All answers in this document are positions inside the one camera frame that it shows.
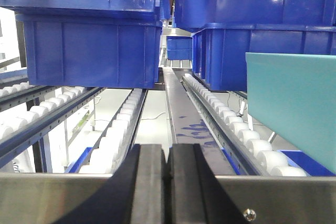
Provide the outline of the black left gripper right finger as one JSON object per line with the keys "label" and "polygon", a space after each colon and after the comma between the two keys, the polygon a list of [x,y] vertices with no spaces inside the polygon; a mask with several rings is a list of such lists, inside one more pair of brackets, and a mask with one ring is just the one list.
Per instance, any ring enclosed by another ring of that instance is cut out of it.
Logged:
{"label": "black left gripper right finger", "polygon": [[173,144],[168,167],[171,223],[247,223],[211,171],[199,144]]}

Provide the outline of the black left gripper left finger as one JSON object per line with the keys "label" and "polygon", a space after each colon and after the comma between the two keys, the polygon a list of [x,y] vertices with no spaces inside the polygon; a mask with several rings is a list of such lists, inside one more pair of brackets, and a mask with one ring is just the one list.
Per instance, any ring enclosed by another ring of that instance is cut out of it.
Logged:
{"label": "black left gripper left finger", "polygon": [[117,171],[57,223],[164,223],[164,153],[134,145]]}

